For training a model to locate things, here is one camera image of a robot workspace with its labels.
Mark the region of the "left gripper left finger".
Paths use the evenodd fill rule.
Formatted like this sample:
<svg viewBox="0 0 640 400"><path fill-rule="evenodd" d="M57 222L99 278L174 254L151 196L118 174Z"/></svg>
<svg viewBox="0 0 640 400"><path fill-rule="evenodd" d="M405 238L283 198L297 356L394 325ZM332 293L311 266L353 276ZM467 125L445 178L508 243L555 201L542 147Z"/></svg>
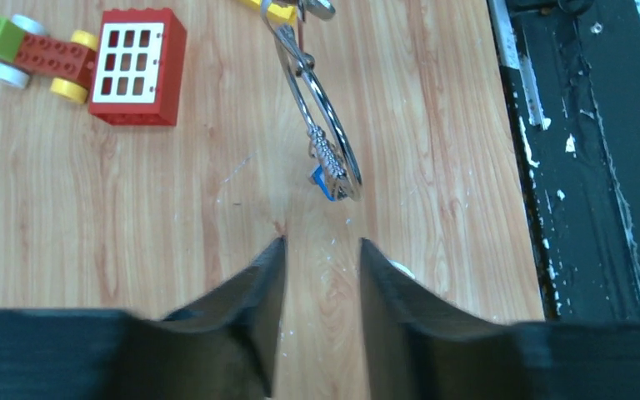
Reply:
<svg viewBox="0 0 640 400"><path fill-rule="evenodd" d="M264 399L287 246L160 320L114 308L0 308L0 399Z"/></svg>

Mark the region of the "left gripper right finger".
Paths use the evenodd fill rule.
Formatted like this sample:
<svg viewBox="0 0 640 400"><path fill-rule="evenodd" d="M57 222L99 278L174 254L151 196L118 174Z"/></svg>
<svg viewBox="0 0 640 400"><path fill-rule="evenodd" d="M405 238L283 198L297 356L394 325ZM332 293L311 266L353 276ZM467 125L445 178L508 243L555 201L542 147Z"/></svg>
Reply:
<svg viewBox="0 0 640 400"><path fill-rule="evenodd" d="M640 322L488 322L365 238L359 281L374 399L640 399Z"/></svg>

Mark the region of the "silver keyring with clips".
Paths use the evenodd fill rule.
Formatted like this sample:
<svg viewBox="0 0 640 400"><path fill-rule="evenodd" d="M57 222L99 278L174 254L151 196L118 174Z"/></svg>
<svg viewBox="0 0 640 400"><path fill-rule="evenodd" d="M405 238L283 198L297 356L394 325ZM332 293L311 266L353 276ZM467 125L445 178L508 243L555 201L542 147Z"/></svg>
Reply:
<svg viewBox="0 0 640 400"><path fill-rule="evenodd" d="M261 1L260 15L273 35L277 57L292 97L306 126L308 155L322 166L326 184L336 201L363 198L363 180L348 135L314 72L315 59L303 48L302 26L310 13L323 21L336 10L329 1L278 1L297 9L297 26L277 24L266 12L273 1Z"/></svg>

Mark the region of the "blue key tag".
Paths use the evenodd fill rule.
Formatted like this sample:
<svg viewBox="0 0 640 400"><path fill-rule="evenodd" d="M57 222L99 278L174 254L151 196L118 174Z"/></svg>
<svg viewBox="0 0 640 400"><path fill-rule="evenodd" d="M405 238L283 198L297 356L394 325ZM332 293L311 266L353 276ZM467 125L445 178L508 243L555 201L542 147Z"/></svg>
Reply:
<svg viewBox="0 0 640 400"><path fill-rule="evenodd" d="M317 164L316 167L312 170L309 176L309 181L311 184L317 186L322 191L328 201L336 201L335 197L329 190L328 185L326 184L324 171L320 164Z"/></svg>

